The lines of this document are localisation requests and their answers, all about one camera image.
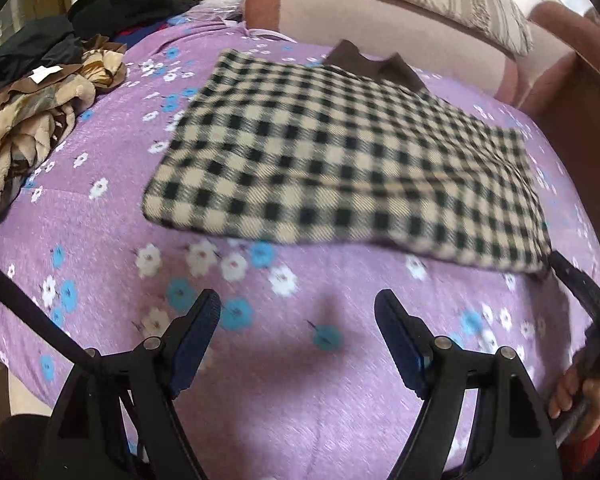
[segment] blue gripper pad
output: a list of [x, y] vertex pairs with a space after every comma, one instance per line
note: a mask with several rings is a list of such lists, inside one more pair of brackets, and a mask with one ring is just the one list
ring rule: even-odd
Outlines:
[[[409, 316], [390, 290], [382, 290], [376, 296], [375, 313], [376, 323], [391, 357], [394, 358], [402, 382], [424, 400], [428, 397], [430, 389], [424, 371], [432, 361], [432, 354], [421, 352], [418, 346], [421, 349], [426, 348], [422, 343], [427, 343], [423, 341], [427, 338], [427, 333], [432, 338], [429, 329], [421, 319]], [[414, 340], [408, 332], [412, 324], [416, 324], [418, 329], [421, 328], [417, 322], [420, 322], [425, 330], [423, 333], [418, 330], [418, 333], [413, 334], [414, 338], [419, 338], [420, 341]]]
[[213, 291], [204, 290], [186, 315], [186, 317], [194, 316], [194, 320], [182, 337], [171, 361], [172, 399], [191, 386], [220, 320], [220, 308], [220, 297]]

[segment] checkered cloth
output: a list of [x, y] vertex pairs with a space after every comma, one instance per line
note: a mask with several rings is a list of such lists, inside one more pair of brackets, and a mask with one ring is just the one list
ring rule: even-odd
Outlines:
[[428, 91], [230, 50], [146, 188], [158, 224], [283, 244], [391, 241], [492, 269], [550, 242], [520, 134]]

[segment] bed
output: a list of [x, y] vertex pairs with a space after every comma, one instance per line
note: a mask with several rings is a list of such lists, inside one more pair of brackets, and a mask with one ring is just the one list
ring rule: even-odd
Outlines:
[[[102, 353], [159, 335], [203, 288], [225, 309], [176, 410], [210, 478], [385, 478], [420, 409], [373, 315], [390, 288], [433, 333], [516, 349], [540, 390], [584, 341], [586, 313], [553, 276], [501, 274], [369, 244], [274, 246], [167, 230], [141, 212], [174, 127], [226, 48], [316, 64], [330, 49], [220, 19], [156, 32], [125, 56], [126, 82], [83, 113], [0, 225], [0, 268], [62, 330]], [[600, 285], [600, 246], [535, 124], [479, 90], [418, 71], [488, 124], [519, 128], [552, 243]], [[52, 405], [70, 364], [0, 305], [0, 358]], [[463, 406], [448, 465], [468, 443]]]

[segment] metal screw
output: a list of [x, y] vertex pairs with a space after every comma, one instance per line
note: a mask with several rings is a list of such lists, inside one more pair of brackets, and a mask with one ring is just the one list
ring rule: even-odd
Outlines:
[[510, 346], [503, 346], [500, 349], [500, 353], [503, 357], [506, 357], [507, 359], [513, 359], [516, 356], [516, 351]]
[[449, 350], [453, 343], [448, 337], [440, 336], [433, 340], [433, 344], [441, 350]]
[[162, 339], [160, 339], [159, 337], [148, 337], [144, 340], [142, 346], [144, 346], [144, 348], [146, 348], [147, 350], [155, 350], [156, 348], [160, 347], [161, 343]]

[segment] person's hand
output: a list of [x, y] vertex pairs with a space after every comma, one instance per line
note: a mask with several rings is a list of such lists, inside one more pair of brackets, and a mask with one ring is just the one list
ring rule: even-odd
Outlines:
[[549, 401], [549, 416], [558, 418], [573, 406], [573, 397], [582, 386], [582, 395], [589, 401], [589, 409], [567, 442], [579, 442], [589, 438], [600, 426], [600, 379], [586, 379], [583, 383], [578, 375], [576, 364], [582, 358], [582, 350], [573, 356], [573, 364], [564, 373]]

